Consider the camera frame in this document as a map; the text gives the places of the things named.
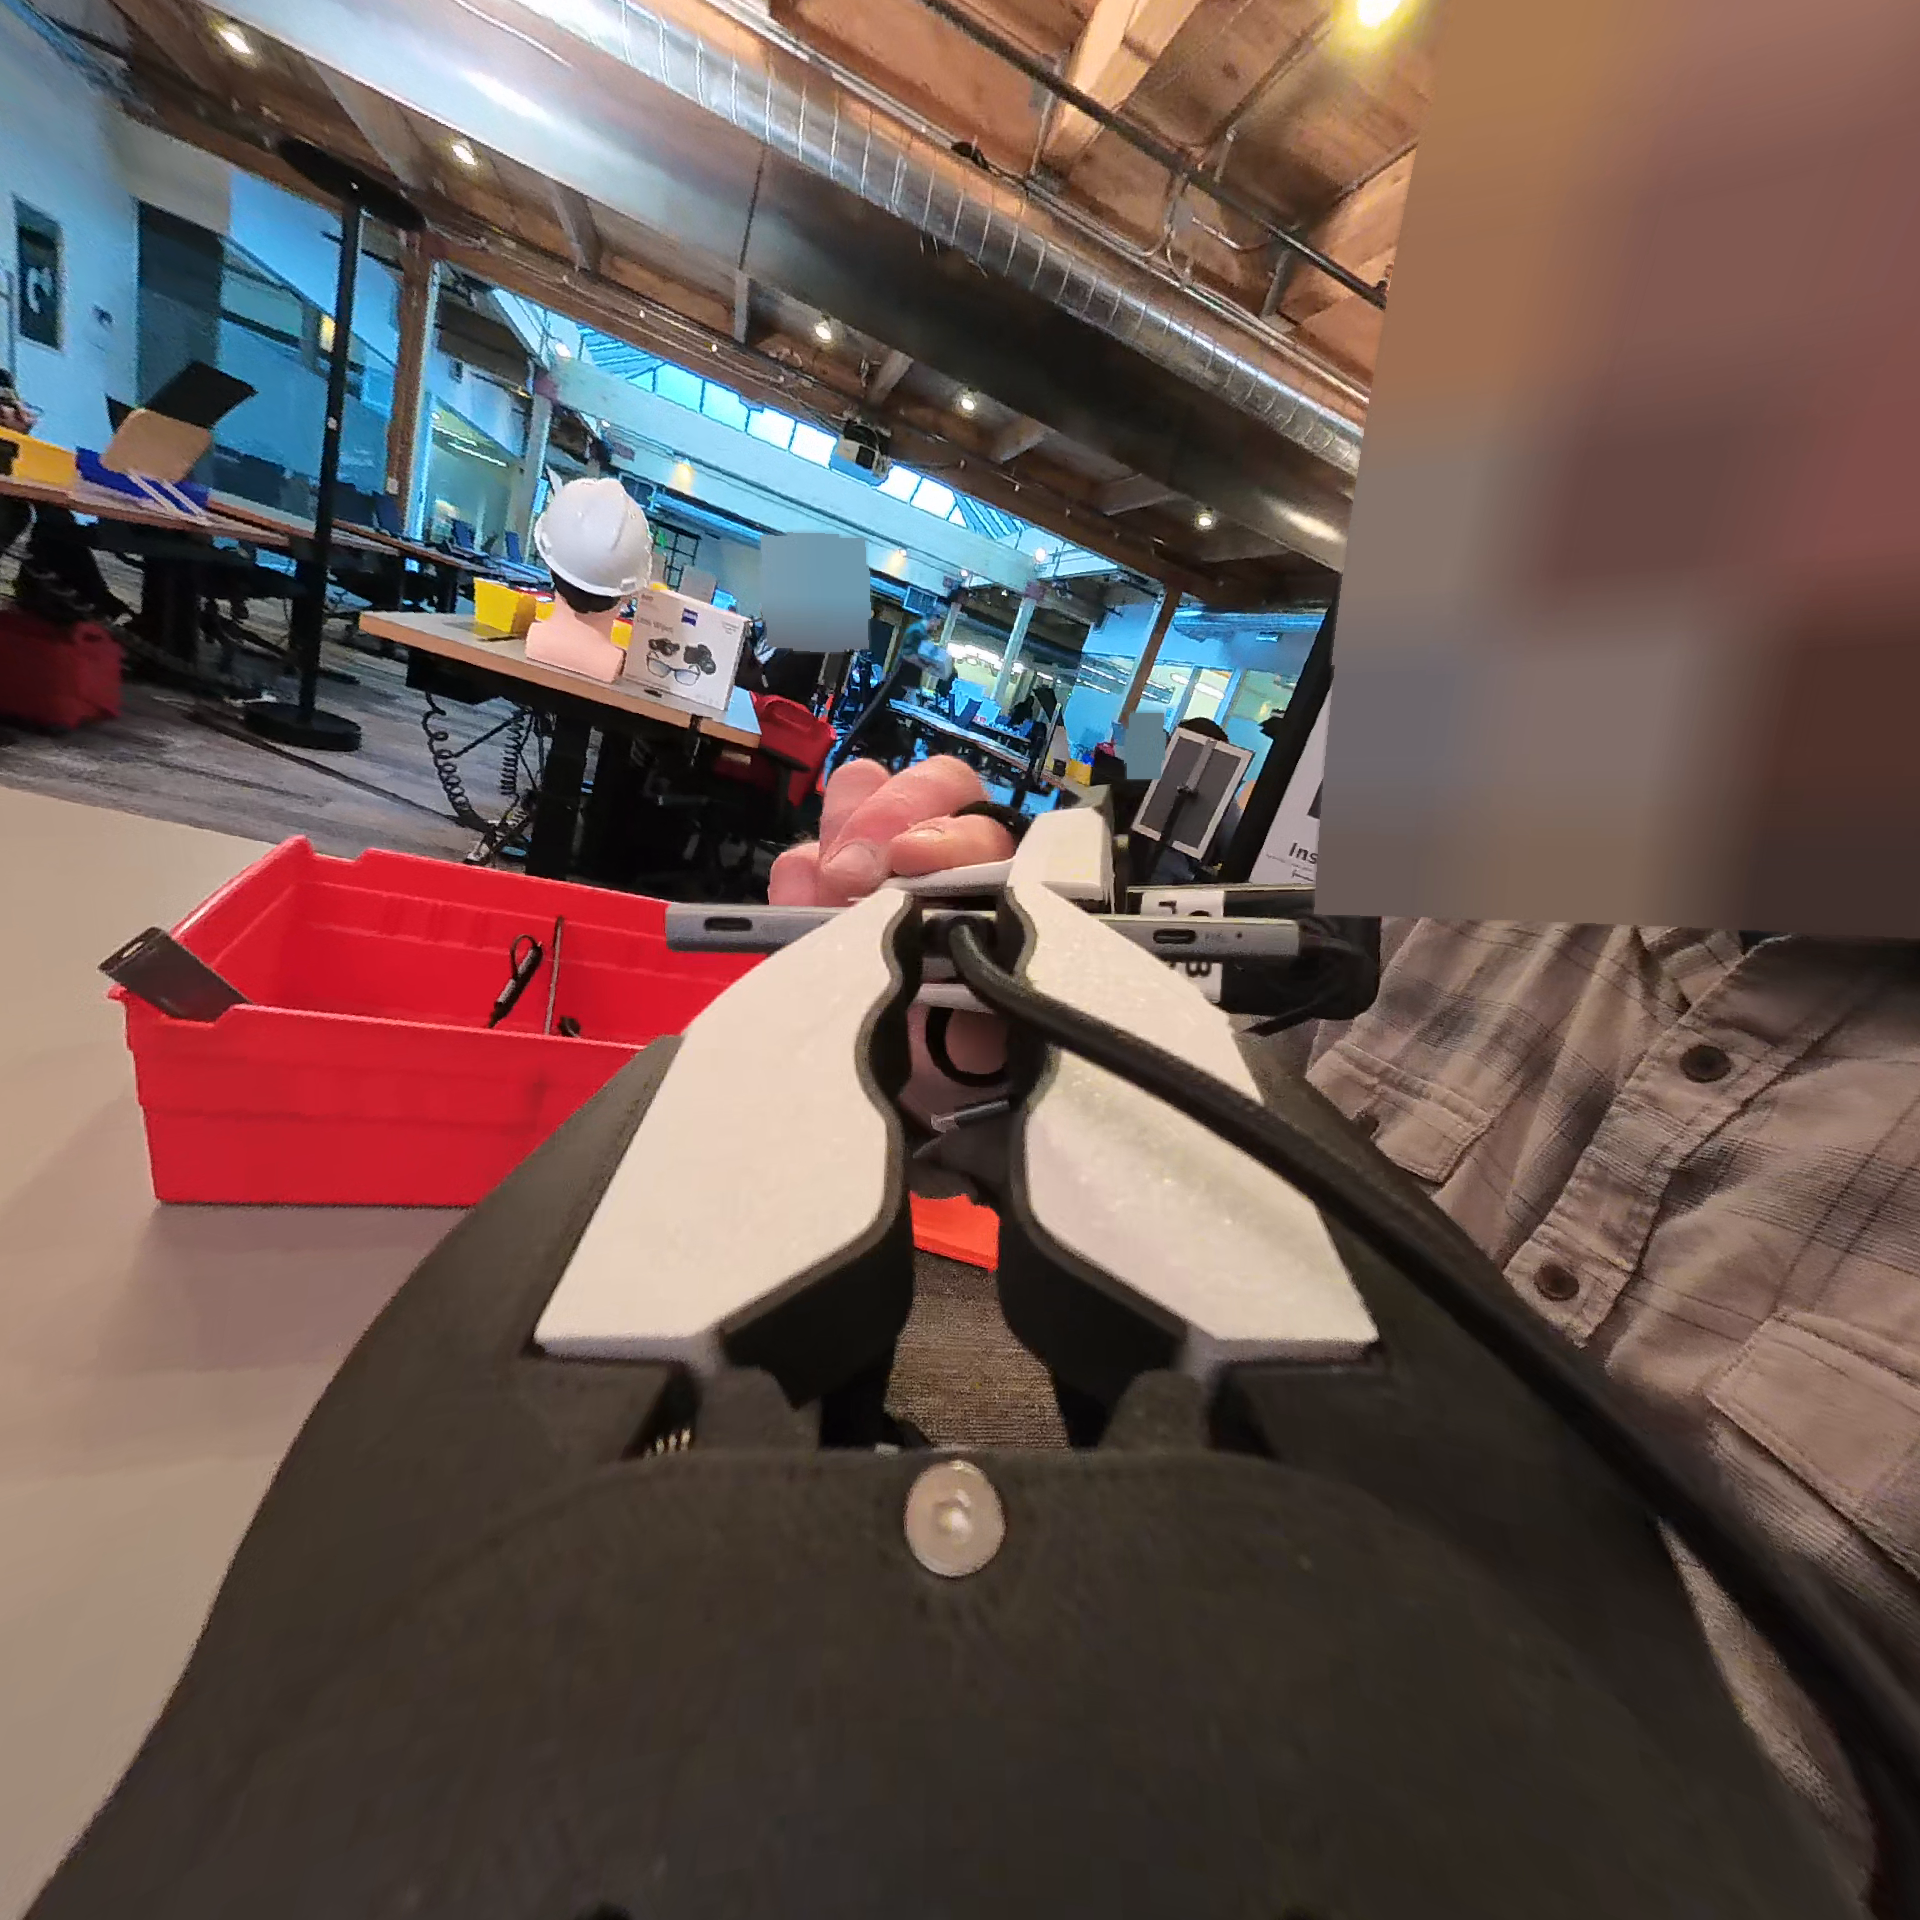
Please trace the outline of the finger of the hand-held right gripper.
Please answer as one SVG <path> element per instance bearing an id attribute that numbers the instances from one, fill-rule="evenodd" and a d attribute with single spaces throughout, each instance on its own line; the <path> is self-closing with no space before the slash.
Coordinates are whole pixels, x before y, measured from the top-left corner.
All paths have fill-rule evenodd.
<path id="1" fill-rule="evenodd" d="M 1115 903 L 1113 818 L 1105 808 L 1039 815 L 1010 860 L 1010 897 L 1050 891 L 1072 905 Z"/>

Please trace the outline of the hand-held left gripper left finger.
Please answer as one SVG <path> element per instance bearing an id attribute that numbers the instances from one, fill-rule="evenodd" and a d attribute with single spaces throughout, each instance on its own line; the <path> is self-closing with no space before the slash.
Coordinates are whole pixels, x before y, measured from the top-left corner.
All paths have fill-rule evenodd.
<path id="1" fill-rule="evenodd" d="M 682 1034 L 535 1323 L 552 1361 L 763 1371 L 791 1404 L 881 1374 L 914 1298 L 899 1094 L 920 903 L 888 888 Z"/>

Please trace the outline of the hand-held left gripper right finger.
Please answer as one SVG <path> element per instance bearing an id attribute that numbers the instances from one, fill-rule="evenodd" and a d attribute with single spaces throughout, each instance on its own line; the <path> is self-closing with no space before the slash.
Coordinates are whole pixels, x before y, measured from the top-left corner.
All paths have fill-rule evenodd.
<path id="1" fill-rule="evenodd" d="M 1260 1107 L 1227 1016 L 1080 903 L 1013 880 L 1016 984 Z M 1047 1370 L 1067 1446 L 1098 1446 L 1147 1374 L 1203 1409 L 1241 1364 L 1368 1368 L 1379 1328 L 1325 1222 L 1277 1174 L 1160 1096 L 1039 1042 L 1013 1118 L 1000 1308 Z"/>

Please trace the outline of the thick black cable orange plug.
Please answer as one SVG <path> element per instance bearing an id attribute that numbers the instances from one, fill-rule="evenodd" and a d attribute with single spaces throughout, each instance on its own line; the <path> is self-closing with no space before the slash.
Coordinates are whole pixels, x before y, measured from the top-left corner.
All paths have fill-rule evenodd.
<path id="1" fill-rule="evenodd" d="M 1879 1912 L 1916 1916 L 1916 1695 L 1859 1631 L 1840 1592 L 1778 1555 L 1713 1476 L 1657 1436 L 1613 1378 L 1524 1308 L 1429 1198 L 1405 1184 L 1386 1187 L 1347 1148 L 1316 1144 L 1258 1097 L 1025 984 L 989 958 L 978 932 L 955 930 L 946 947 L 962 980 L 1017 1034 L 1052 1042 L 1281 1176 L 1392 1262 L 1405 1286 L 1575 1433 L 1672 1529 L 1831 1727 L 1874 1823 Z"/>

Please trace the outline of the silver rounded usb hub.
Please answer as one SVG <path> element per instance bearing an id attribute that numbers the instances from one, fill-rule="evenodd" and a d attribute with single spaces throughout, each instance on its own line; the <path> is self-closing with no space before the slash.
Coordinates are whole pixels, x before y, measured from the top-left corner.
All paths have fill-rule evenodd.
<path id="1" fill-rule="evenodd" d="M 1281 966 L 1333 947 L 1289 891 L 1163 888 L 1131 895 L 1127 910 L 1084 912 L 1170 962 Z M 832 905 L 672 903 L 663 936 L 677 954 L 777 954 L 842 915 Z"/>

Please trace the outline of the red plastic bin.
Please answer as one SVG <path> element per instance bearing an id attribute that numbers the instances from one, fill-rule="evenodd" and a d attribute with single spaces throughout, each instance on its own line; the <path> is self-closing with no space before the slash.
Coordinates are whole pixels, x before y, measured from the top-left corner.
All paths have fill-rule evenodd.
<path id="1" fill-rule="evenodd" d="M 187 1024 L 109 990 L 164 1204 L 467 1210 L 756 966 L 672 952 L 655 899 L 303 838 L 173 936 L 249 1003 Z"/>

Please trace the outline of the grey usb hub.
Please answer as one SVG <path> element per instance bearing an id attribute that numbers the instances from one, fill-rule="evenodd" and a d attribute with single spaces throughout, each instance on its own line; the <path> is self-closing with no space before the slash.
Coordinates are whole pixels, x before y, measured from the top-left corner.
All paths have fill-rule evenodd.
<path id="1" fill-rule="evenodd" d="M 145 929 L 99 962 L 99 971 L 131 1001 L 187 1024 L 216 1024 L 249 996 L 168 929 Z"/>

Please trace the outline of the person's right hand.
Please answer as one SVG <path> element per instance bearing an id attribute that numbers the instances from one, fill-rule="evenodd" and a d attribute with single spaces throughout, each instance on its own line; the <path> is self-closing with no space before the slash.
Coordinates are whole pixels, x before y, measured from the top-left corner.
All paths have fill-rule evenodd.
<path id="1" fill-rule="evenodd" d="M 775 860 L 769 900 L 852 905 L 895 880 L 995 866 L 1016 855 L 1017 838 L 955 758 L 920 760 L 897 775 L 852 760 L 826 786 L 819 840 Z"/>

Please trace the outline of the white printed sign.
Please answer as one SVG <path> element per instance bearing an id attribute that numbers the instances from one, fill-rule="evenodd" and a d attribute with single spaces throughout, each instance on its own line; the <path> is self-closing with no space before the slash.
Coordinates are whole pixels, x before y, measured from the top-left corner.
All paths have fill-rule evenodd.
<path id="1" fill-rule="evenodd" d="M 1250 883 L 1307 889 L 1316 873 L 1321 809 L 1328 755 L 1331 662 L 1324 672 L 1303 675 L 1283 713 L 1265 722 L 1269 748 L 1261 763 L 1258 796 L 1272 808 L 1249 803 L 1249 822 L 1261 825 L 1250 855 Z"/>

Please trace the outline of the white framed panel stand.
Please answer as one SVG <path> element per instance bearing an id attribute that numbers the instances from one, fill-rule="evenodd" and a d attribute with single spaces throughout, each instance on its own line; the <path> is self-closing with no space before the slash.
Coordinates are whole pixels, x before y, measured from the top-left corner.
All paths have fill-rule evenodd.
<path id="1" fill-rule="evenodd" d="M 1205 718 L 1175 728 L 1131 822 L 1137 873 L 1152 876 L 1172 857 L 1196 872 L 1208 870 L 1241 816 L 1241 790 L 1252 763 L 1252 750 L 1219 722 Z"/>

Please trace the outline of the red storage bag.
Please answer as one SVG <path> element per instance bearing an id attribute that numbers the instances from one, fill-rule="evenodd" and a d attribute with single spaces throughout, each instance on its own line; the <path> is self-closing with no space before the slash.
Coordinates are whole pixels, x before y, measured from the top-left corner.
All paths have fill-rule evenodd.
<path id="1" fill-rule="evenodd" d="M 821 790 L 826 763 L 836 746 L 832 721 L 784 696 L 747 694 L 759 728 L 753 750 L 725 748 L 713 760 L 713 775 L 772 798 L 799 811 Z"/>
<path id="2" fill-rule="evenodd" d="M 107 627 L 2 611 L 2 721 L 73 731 L 121 718 L 125 654 Z"/>

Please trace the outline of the white printed box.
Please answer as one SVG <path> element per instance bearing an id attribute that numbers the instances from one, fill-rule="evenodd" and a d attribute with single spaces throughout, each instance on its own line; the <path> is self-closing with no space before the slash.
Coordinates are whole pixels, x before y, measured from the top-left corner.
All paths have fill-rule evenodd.
<path id="1" fill-rule="evenodd" d="M 717 718 L 732 702 L 747 636 L 741 614 L 647 586 L 632 603 L 621 678 L 652 698 Z"/>

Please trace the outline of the mannequin head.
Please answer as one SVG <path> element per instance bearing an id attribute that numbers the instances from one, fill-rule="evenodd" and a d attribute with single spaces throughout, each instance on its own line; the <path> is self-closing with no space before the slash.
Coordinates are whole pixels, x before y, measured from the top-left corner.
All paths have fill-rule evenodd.
<path id="1" fill-rule="evenodd" d="M 625 608 L 625 596 L 591 593 L 555 576 L 548 611 L 528 628 L 523 654 L 585 681 L 615 684 L 628 656 L 615 638 Z"/>

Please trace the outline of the wooden top desk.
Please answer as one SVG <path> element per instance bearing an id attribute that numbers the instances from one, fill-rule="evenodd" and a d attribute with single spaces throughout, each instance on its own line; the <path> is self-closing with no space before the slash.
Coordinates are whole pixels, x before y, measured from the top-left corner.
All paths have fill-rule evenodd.
<path id="1" fill-rule="evenodd" d="M 761 744 L 743 688 L 728 688 L 728 707 L 706 713 L 628 680 L 601 684 L 532 662 L 521 640 L 484 638 L 467 615 L 368 611 L 357 627 L 370 640 L 402 648 L 411 680 L 426 662 L 431 680 L 463 678 L 482 698 L 515 702 L 552 722 L 525 846 L 525 870 L 538 879 L 615 883 L 633 873 L 633 832 L 650 778 L 683 786 L 717 755 L 753 755 Z"/>
<path id="2" fill-rule="evenodd" d="M 266 684 L 242 684 L 231 648 L 209 636 L 213 606 L 284 600 L 291 628 L 280 675 L 309 698 L 322 681 L 352 684 L 351 672 L 321 662 L 331 595 L 343 595 L 370 636 L 375 614 L 458 611 L 487 570 L 480 559 L 355 521 L 319 539 L 312 519 L 236 496 L 216 494 L 196 510 L 177 488 L 153 482 L 124 492 L 8 474 L 2 492 L 73 514 L 89 544 L 141 567 L 138 627 L 155 678 L 241 699 L 261 698 Z"/>

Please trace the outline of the white hard hat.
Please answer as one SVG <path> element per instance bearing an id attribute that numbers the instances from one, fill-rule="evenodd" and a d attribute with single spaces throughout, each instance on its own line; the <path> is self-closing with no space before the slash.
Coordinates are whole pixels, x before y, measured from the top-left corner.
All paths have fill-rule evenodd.
<path id="1" fill-rule="evenodd" d="M 625 600 L 655 578 L 652 523 L 612 476 L 573 479 L 555 489 L 532 542 L 555 584 L 594 600 Z"/>

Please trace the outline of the black pole round base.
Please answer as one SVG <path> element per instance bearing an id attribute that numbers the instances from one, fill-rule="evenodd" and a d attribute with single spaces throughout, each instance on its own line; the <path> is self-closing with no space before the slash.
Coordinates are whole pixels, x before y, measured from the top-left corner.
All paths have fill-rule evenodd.
<path id="1" fill-rule="evenodd" d="M 338 158 L 322 147 L 282 135 L 272 151 L 307 185 L 319 188 L 324 201 L 341 214 L 338 270 L 331 299 L 331 348 L 327 351 L 327 396 L 322 410 L 321 476 L 315 514 L 305 559 L 298 570 L 292 602 L 291 648 L 298 688 L 291 699 L 257 698 L 242 708 L 244 730 L 284 750 L 352 755 L 364 746 L 361 728 L 321 707 L 322 632 L 327 623 L 327 588 L 338 519 L 341 466 L 345 443 L 345 402 L 352 364 L 352 319 L 360 283 L 360 262 L 368 216 L 395 225 L 401 234 L 419 234 L 424 216 L 416 204 L 391 185 L 377 182 L 357 161 Z"/>

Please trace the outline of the small document stand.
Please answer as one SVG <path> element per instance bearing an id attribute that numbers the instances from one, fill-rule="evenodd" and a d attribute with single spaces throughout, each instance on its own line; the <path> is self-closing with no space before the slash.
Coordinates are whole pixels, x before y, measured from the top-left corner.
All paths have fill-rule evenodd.
<path id="1" fill-rule="evenodd" d="M 189 362 L 138 408 L 109 402 L 113 438 L 93 463 L 117 476 L 179 484 L 196 468 L 217 428 L 257 396 L 257 384 L 209 362 Z"/>

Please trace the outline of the silver ceiling duct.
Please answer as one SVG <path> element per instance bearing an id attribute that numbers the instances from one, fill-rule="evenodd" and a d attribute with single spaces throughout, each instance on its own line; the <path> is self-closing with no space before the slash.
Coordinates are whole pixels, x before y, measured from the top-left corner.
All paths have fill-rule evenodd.
<path id="1" fill-rule="evenodd" d="M 867 209 L 1041 297 L 1212 394 L 1344 476 L 1363 422 L 1321 398 L 1325 379 L 1252 323 L 1152 267 L 1138 252 L 1009 174 L 961 155 L 936 129 L 784 32 L 717 4 L 532 3 L 563 34 L 795 162 Z"/>

